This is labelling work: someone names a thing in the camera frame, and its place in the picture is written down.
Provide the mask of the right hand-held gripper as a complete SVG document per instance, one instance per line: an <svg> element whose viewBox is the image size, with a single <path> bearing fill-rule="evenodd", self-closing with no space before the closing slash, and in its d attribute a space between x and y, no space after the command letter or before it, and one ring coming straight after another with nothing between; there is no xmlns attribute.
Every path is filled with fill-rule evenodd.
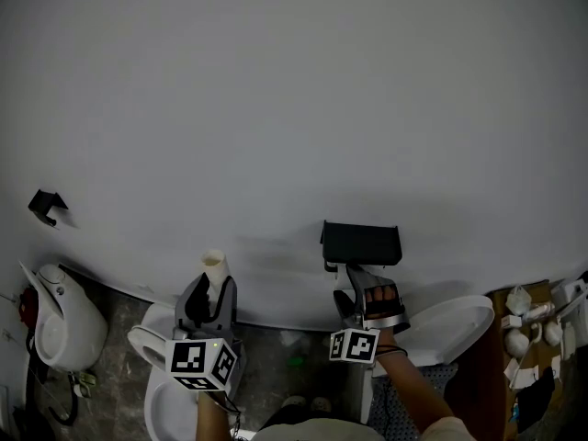
<svg viewBox="0 0 588 441"><path fill-rule="evenodd" d="M353 287L354 297L341 289L333 292L335 307L342 319L343 328L331 334L329 360L373 364L377 356L379 334L388 330L399 334L410 328L410 322L393 281L374 275L357 264L347 264L345 269ZM393 305L367 306L365 291L386 286L396 288L396 300Z"/></svg>

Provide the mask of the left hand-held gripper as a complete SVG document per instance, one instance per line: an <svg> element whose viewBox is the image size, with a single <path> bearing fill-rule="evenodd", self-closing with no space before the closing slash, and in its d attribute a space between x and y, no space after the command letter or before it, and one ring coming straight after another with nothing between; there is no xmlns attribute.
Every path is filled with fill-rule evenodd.
<svg viewBox="0 0 588 441"><path fill-rule="evenodd" d="M199 275L175 305L173 338L165 344L165 372L188 390L236 391L246 366L243 341L232 332L237 287L228 276L220 290L212 326L209 278Z"/></svg>

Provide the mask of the person's right forearm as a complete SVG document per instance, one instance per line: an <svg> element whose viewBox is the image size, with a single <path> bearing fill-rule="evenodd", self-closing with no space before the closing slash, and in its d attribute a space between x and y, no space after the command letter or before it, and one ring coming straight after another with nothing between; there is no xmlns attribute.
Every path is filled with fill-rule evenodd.
<svg viewBox="0 0 588 441"><path fill-rule="evenodd" d="M454 414L447 402L424 378L397 345L391 332L379 334L376 359L384 368L404 407L422 434L432 424Z"/></svg>

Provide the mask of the white toilet with tall lid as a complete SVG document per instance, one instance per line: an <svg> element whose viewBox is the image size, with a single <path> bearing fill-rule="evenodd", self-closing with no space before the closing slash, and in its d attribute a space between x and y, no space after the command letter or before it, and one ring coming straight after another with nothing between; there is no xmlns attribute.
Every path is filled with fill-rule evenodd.
<svg viewBox="0 0 588 441"><path fill-rule="evenodd" d="M418 368L448 366L474 345L494 320L492 301L483 295L453 296L421 290L405 294L410 328L395 335Z"/></svg>

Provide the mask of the person's right hand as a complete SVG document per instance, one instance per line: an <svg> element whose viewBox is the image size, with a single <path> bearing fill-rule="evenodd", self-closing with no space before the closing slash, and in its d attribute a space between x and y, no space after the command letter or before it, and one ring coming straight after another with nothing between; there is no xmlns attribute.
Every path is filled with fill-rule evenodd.
<svg viewBox="0 0 588 441"><path fill-rule="evenodd" d="M365 291L367 306L392 306L396 300L396 288L392 285L376 286Z"/></svg>

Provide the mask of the large black paper holder shelf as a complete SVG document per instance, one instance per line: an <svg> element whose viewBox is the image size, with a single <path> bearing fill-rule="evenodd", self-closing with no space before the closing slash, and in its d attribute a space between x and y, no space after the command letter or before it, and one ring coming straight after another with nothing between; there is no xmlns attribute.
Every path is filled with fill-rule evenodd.
<svg viewBox="0 0 588 441"><path fill-rule="evenodd" d="M320 239L324 269L335 273L338 265L396 266L402 259L399 229L329 222L322 224Z"/></svg>

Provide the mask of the person's black trousers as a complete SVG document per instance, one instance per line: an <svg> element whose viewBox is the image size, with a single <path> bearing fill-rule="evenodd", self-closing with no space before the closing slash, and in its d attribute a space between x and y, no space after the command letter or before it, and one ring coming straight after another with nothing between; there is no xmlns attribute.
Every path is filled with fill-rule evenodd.
<svg viewBox="0 0 588 441"><path fill-rule="evenodd" d="M352 420L349 418L344 418L325 411L311 410L308 406L287 405L277 410L261 427L261 430L277 424L301 424L309 420L323 419L352 423Z"/></svg>

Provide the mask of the person's light shirt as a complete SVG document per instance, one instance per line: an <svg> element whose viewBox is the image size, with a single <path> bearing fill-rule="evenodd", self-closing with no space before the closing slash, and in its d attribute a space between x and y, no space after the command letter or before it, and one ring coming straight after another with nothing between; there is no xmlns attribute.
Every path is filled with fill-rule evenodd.
<svg viewBox="0 0 588 441"><path fill-rule="evenodd" d="M260 430L251 441L386 441L373 428L336 419L311 419L301 424L276 424ZM476 441L464 423L446 417L431 424L420 441Z"/></svg>

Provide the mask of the crumpled clear plastic bag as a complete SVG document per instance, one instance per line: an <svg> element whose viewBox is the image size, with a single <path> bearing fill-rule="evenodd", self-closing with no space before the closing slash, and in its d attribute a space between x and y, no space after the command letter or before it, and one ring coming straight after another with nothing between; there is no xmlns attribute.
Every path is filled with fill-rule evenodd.
<svg viewBox="0 0 588 441"><path fill-rule="evenodd" d="M512 288L505 301L506 308L516 316L526 314L530 310L531 304L532 297L522 286Z"/></svg>

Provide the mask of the large white oval bundle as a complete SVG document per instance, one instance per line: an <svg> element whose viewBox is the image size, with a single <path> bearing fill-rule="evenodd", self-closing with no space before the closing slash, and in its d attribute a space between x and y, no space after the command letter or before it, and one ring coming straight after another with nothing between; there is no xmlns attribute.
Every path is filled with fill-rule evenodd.
<svg viewBox="0 0 588 441"><path fill-rule="evenodd" d="M529 345L529 338L519 329L511 329L504 336L504 349L511 357L522 358Z"/></svg>

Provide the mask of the clear plastic tube bottle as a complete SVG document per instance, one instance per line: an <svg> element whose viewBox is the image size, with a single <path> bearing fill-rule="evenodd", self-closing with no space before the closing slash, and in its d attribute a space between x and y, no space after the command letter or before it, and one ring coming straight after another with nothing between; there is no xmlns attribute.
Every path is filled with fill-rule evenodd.
<svg viewBox="0 0 588 441"><path fill-rule="evenodd" d="M524 322L535 322L548 318L555 311L555 306L552 302L543 302L533 305L524 315Z"/></svg>

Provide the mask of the white paper sheets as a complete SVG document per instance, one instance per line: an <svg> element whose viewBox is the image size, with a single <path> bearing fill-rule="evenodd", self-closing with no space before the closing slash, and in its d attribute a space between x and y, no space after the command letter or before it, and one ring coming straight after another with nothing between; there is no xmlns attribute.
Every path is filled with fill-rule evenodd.
<svg viewBox="0 0 588 441"><path fill-rule="evenodd" d="M528 368L520 367L518 361L511 358L503 373L510 390L521 390L532 386L539 379L538 372L538 365Z"/></svg>

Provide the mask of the black pouch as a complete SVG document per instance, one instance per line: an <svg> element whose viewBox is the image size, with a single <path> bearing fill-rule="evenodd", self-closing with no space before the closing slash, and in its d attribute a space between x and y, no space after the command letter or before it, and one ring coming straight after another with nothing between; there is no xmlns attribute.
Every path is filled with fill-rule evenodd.
<svg viewBox="0 0 588 441"><path fill-rule="evenodd" d="M547 367L541 377L531 386L520 390L518 402L518 433L523 433L545 414L552 394L555 390L555 379L552 367Z"/></svg>

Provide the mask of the white plastic bottle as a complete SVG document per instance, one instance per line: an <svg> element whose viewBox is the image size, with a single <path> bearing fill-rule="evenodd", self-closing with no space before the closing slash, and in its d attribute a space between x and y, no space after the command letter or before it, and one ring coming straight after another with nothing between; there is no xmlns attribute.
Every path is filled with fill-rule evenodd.
<svg viewBox="0 0 588 441"><path fill-rule="evenodd" d="M563 335L561 340L561 355L564 360L569 360L576 351L575 330L571 322L565 322L563 325Z"/></svg>

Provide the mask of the small black wall holder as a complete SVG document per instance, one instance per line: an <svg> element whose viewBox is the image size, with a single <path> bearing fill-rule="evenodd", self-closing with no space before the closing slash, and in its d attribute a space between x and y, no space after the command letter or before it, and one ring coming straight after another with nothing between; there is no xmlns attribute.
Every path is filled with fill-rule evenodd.
<svg viewBox="0 0 588 441"><path fill-rule="evenodd" d="M28 210L31 211L38 220L45 225L54 227L57 221L49 216L53 208L68 210L69 208L58 193L49 193L38 190L28 204Z"/></svg>

